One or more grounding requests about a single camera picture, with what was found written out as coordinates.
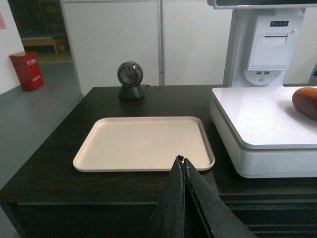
white panel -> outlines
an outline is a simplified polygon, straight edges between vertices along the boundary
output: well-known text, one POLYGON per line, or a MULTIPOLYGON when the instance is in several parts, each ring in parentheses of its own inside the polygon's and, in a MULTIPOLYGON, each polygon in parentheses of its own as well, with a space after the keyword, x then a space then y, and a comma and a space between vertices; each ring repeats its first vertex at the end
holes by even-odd
POLYGON ((142 83, 159 84, 156 2, 65 3, 63 11, 84 95, 121 86, 116 73, 125 61, 142 67, 142 83))
POLYGON ((0 94, 20 85, 9 55, 24 51, 7 0, 0 1, 0 13, 6 29, 0 30, 0 94))
POLYGON ((306 8, 284 83, 307 83, 317 63, 317 7, 306 8))
POLYGON ((222 84, 231 10, 206 1, 165 1, 165 84, 222 84))

white cabinet door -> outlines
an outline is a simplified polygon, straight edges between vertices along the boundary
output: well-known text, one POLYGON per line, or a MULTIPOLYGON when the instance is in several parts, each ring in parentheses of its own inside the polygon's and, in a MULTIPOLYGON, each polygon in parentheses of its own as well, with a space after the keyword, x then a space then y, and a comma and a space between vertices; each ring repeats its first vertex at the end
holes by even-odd
POLYGON ((164 1, 165 84, 222 84, 232 10, 164 1))
POLYGON ((84 95, 96 86, 121 86, 117 69, 125 61, 142 67, 143 84, 159 84, 156 1, 64 1, 62 8, 84 95))

white wall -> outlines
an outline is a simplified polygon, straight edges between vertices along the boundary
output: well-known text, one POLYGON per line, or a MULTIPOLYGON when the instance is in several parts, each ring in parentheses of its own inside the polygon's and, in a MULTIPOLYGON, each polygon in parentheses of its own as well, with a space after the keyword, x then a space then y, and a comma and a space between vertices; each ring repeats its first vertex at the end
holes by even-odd
POLYGON ((16 28, 9 3, 0 0, 0 13, 5 21, 6 29, 0 30, 0 95, 19 86, 13 64, 9 55, 22 52, 24 48, 16 28))
POLYGON ((307 83, 316 63, 317 7, 309 7, 284 83, 307 83))

plastic tray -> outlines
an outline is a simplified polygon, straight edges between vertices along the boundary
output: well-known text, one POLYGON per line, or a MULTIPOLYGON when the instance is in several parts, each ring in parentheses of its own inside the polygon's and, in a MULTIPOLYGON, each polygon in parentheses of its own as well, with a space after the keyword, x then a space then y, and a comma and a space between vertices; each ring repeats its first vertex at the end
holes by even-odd
POLYGON ((81 172, 170 171, 177 155, 199 171, 214 165, 198 118, 105 118, 95 123, 73 165, 81 172))

